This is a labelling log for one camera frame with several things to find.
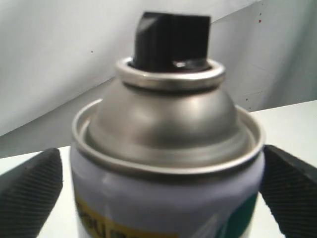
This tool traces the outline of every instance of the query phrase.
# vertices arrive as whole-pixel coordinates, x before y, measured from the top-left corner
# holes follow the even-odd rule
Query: textured rubber grip
[[[287,238],[317,237],[317,169],[279,148],[264,149],[261,194]]]
[[[35,238],[62,188],[58,149],[48,149],[0,176],[0,238]]]

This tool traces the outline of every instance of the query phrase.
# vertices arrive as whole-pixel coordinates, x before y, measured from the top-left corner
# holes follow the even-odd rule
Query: green label section
[[[220,228],[215,238],[247,238],[245,234],[249,227],[258,194],[249,197],[230,216],[228,221]]]

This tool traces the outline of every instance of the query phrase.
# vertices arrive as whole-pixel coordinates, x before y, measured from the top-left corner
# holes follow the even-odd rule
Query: white background
[[[236,11],[252,2],[0,0],[0,134],[112,77],[113,63],[132,54],[143,9],[213,15],[210,57],[226,66],[223,87],[249,111],[316,99],[317,1],[262,0]],[[69,145],[74,114],[104,87],[0,137],[0,157]]]

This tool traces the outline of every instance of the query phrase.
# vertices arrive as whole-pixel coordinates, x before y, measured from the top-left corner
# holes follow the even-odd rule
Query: white can label
[[[71,165],[81,238],[247,238],[264,158],[198,183],[117,174],[74,147]]]
[[[177,234],[146,232],[123,226],[93,211],[77,194],[75,201],[81,223],[93,238],[178,238]]]

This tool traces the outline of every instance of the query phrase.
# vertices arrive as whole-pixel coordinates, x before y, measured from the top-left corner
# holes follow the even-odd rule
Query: aerosol can
[[[246,238],[264,132],[220,88],[210,18],[146,12],[135,53],[72,125],[81,238]]]

